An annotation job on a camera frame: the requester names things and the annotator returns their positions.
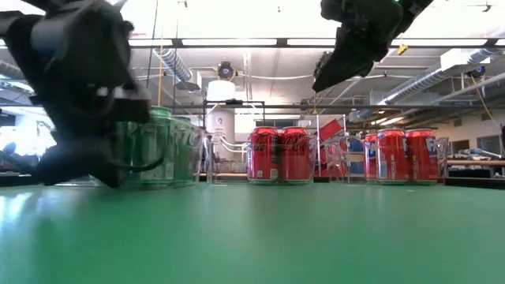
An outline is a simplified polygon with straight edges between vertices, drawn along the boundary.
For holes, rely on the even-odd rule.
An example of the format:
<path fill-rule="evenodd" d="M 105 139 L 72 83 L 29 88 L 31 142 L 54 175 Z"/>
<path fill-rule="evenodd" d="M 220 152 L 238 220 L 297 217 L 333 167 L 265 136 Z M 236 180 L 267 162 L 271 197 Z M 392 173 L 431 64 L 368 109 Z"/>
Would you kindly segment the white rectangular duct box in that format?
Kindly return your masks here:
<path fill-rule="evenodd" d="M 481 49 L 451 49 L 440 56 L 440 67 L 443 71 L 466 65 L 486 65 L 490 62 L 489 55 L 482 52 Z"/>

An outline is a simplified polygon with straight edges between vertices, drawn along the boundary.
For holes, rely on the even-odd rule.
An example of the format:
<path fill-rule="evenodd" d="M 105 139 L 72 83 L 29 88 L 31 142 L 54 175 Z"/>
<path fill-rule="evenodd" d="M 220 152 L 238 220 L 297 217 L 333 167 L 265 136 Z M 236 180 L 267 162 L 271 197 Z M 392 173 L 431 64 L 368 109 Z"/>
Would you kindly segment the wooden workbench top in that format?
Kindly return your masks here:
<path fill-rule="evenodd" d="M 505 160 L 462 160 L 450 159 L 447 160 L 448 166 L 490 166 L 490 167 L 505 167 Z"/>

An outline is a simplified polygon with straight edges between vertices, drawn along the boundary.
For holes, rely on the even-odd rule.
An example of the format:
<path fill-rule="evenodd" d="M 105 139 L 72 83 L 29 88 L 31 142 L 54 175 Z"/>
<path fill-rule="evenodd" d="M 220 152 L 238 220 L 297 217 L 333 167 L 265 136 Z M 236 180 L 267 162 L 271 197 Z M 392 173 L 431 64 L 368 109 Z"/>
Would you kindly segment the ceiling light panel row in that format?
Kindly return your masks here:
<path fill-rule="evenodd" d="M 204 38 L 204 39 L 130 39 L 129 45 L 134 48 L 174 47 L 182 48 L 332 48 L 336 39 L 332 38 Z M 389 45 L 399 48 L 445 49 L 481 47 L 505 48 L 505 38 L 406 38 L 394 39 Z"/>

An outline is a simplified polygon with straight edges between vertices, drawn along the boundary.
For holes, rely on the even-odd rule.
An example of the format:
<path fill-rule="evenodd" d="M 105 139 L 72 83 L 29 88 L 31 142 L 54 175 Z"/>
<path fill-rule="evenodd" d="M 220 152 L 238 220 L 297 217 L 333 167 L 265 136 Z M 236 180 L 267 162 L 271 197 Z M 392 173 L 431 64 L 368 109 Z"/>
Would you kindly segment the thin silver ribbed duct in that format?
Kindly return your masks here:
<path fill-rule="evenodd" d="M 152 52 L 173 75 L 177 90 L 196 92 L 201 89 L 201 76 L 192 72 L 174 48 L 156 47 Z"/>

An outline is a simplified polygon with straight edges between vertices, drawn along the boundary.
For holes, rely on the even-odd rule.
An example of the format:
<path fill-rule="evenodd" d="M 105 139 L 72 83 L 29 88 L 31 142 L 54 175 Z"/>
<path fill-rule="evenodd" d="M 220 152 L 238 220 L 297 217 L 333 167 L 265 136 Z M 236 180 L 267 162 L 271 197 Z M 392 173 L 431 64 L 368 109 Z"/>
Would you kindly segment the black round fan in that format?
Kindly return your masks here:
<path fill-rule="evenodd" d="M 218 77 L 224 80 L 232 80 L 235 76 L 235 70 L 231 65 L 231 62 L 221 62 L 218 65 Z"/>

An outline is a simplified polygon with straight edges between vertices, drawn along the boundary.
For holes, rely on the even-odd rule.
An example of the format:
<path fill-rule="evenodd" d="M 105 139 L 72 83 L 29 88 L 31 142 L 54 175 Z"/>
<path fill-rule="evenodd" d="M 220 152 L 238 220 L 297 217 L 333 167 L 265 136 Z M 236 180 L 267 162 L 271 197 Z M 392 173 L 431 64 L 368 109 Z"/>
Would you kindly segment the white cylindrical tank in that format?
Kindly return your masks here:
<path fill-rule="evenodd" d="M 213 80 L 208 84 L 206 100 L 208 105 L 216 104 L 218 101 L 235 99 L 235 84 L 228 80 Z M 217 133 L 218 137 L 214 139 L 215 155 L 220 159 L 231 161 L 234 153 L 230 151 L 231 147 L 222 142 L 220 138 L 225 139 L 229 144 L 235 142 L 235 110 L 233 108 L 218 108 L 209 110 L 206 114 L 206 128 L 210 133 Z"/>

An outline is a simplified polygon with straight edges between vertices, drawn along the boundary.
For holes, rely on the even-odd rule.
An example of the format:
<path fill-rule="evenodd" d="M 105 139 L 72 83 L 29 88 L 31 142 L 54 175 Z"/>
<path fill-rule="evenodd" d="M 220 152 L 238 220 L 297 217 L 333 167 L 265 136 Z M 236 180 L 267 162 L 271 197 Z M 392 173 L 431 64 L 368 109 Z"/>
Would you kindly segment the green table mat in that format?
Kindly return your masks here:
<path fill-rule="evenodd" d="M 0 284 L 505 284 L 505 191 L 0 189 Z"/>

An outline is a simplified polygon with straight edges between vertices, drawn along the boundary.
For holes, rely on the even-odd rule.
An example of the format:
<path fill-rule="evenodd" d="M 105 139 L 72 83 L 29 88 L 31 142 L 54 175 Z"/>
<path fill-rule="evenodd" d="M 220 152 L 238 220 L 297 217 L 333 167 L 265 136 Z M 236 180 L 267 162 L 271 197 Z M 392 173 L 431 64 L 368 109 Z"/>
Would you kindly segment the black horizontal rail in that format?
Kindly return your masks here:
<path fill-rule="evenodd" d="M 335 110 L 435 110 L 435 109 L 484 109 L 483 105 L 293 105 L 293 104 L 282 104 L 282 105 L 253 105 L 253 104 L 225 104 L 225 103 L 215 103 L 207 105 L 176 105 L 171 106 L 170 109 L 175 110 L 188 110 L 188 109 L 212 109 L 212 108 L 222 108 L 222 109 L 293 109 L 293 110 L 309 110 L 316 108 L 317 110 L 322 109 L 335 109 Z"/>

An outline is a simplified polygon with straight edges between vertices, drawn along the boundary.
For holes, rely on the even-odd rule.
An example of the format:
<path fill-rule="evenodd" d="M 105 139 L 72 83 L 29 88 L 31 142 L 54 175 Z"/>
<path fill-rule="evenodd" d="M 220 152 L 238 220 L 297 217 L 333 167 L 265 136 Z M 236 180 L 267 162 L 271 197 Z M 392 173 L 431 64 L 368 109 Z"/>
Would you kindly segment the clear plastic bin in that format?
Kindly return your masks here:
<path fill-rule="evenodd" d="M 270 183 L 270 184 L 257 184 L 257 183 L 251 183 L 248 179 L 247 172 L 248 172 L 248 147 L 249 147 L 249 136 L 246 139 L 246 141 L 238 143 L 238 144 L 229 144 L 225 139 L 220 138 L 220 140 L 226 144 L 228 144 L 232 151 L 234 153 L 234 157 L 231 161 L 226 161 L 224 159 L 220 159 L 215 155 L 215 145 L 213 144 L 214 139 L 218 137 L 218 134 L 212 134 L 210 135 L 206 140 L 205 140 L 205 151 L 206 151 L 206 174 L 207 174 L 207 180 L 210 183 L 223 183 L 223 184 L 229 184 L 229 183 L 248 183 L 248 184 L 253 184 L 253 185 L 274 185 L 274 184 L 281 184 L 281 185 L 299 185 L 299 184 L 309 184 L 313 182 L 314 178 L 314 166 L 316 162 L 316 138 L 309 134 L 310 136 L 310 142 L 311 142 L 311 167 L 312 167 L 312 173 L 309 181 L 307 182 L 302 182 L 302 183 L 285 183 L 281 181 L 281 157 L 280 157 L 280 152 L 281 152 L 281 133 L 282 129 L 278 130 L 277 132 L 279 134 L 279 138 L 277 140 L 277 155 L 278 155 L 278 162 L 279 162 L 279 178 L 277 182 L 275 183 Z"/>
<path fill-rule="evenodd" d="M 117 138 L 124 185 L 164 188 L 197 181 L 204 131 L 189 118 L 154 106 L 147 123 L 119 122 Z"/>
<path fill-rule="evenodd" d="M 332 182 L 434 185 L 447 176 L 447 138 L 430 129 L 382 129 L 336 137 L 324 144 Z"/>

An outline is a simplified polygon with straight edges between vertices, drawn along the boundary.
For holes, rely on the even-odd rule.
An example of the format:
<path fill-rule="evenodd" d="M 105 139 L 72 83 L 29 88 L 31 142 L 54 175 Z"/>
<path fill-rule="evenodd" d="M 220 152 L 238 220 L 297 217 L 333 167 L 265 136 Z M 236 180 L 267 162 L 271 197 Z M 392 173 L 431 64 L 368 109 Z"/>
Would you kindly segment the blue storage bin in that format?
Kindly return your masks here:
<path fill-rule="evenodd" d="M 363 175 L 365 164 L 365 151 L 364 145 L 360 139 L 348 139 L 348 160 L 350 166 L 350 173 Z"/>

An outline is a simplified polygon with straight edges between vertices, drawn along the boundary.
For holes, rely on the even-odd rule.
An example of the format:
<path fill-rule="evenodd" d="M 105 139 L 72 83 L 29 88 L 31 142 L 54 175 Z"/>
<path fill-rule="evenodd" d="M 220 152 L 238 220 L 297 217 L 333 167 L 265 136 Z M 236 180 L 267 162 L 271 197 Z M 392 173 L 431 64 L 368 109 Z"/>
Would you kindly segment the large silver air duct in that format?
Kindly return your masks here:
<path fill-rule="evenodd" d="M 497 47 L 484 47 L 479 49 L 489 55 L 489 58 L 496 55 L 501 56 L 505 52 L 505 48 Z M 454 75 L 469 72 L 470 70 L 476 69 L 478 66 L 481 66 L 481 64 L 453 67 L 443 71 L 439 63 L 427 69 L 422 74 L 389 91 L 376 105 L 394 105 L 405 98 L 435 86 Z"/>

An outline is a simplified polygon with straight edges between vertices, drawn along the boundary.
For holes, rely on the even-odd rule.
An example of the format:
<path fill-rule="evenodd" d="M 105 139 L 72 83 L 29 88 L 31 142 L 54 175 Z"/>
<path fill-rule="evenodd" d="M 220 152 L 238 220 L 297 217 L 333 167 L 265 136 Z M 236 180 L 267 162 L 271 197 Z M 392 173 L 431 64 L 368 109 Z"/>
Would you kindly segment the red Fanta can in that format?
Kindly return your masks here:
<path fill-rule="evenodd" d="M 381 129 L 377 142 L 378 182 L 405 184 L 409 180 L 406 134 L 401 129 Z"/>
<path fill-rule="evenodd" d="M 377 146 L 376 146 L 377 135 L 367 134 L 364 138 L 365 147 L 365 179 L 367 181 L 374 181 L 377 177 Z"/>
<path fill-rule="evenodd" d="M 410 180 L 434 183 L 439 177 L 436 137 L 431 129 L 406 131 Z"/>

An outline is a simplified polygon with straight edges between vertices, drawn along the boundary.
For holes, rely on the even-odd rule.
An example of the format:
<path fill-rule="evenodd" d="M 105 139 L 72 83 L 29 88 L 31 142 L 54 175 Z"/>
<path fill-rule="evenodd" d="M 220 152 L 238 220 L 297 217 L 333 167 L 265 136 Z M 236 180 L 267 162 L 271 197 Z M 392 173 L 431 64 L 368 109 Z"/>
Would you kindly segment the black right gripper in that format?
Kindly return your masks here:
<path fill-rule="evenodd" d="M 321 17 L 340 26 L 335 49 L 316 73 L 315 92 L 368 75 L 388 52 L 402 21 L 402 5 L 395 0 L 321 0 Z"/>

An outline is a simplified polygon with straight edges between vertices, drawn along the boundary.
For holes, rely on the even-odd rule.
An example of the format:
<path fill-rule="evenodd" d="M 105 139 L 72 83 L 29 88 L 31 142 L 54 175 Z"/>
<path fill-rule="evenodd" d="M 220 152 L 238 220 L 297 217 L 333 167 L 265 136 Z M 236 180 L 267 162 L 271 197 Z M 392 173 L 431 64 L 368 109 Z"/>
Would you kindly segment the red Coca-Cola can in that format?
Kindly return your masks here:
<path fill-rule="evenodd" d="M 311 142 L 307 130 L 290 126 L 281 133 L 281 181 L 302 183 L 309 181 L 312 173 Z"/>
<path fill-rule="evenodd" d="M 251 183 L 270 184 L 279 178 L 277 140 L 274 127 L 256 127 L 249 136 L 248 172 Z"/>

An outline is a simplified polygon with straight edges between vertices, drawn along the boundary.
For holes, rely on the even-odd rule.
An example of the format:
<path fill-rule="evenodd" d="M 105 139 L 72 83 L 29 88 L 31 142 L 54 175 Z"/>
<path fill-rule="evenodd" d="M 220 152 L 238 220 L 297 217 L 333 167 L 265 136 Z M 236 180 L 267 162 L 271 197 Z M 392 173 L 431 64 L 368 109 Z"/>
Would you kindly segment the yellow hanging hook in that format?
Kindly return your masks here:
<path fill-rule="evenodd" d="M 398 51 L 397 51 L 398 56 L 403 55 L 409 49 L 408 45 L 406 44 L 406 42 L 403 39 L 403 36 L 404 36 L 404 32 L 402 32 L 399 35 L 399 45 L 398 45 Z"/>

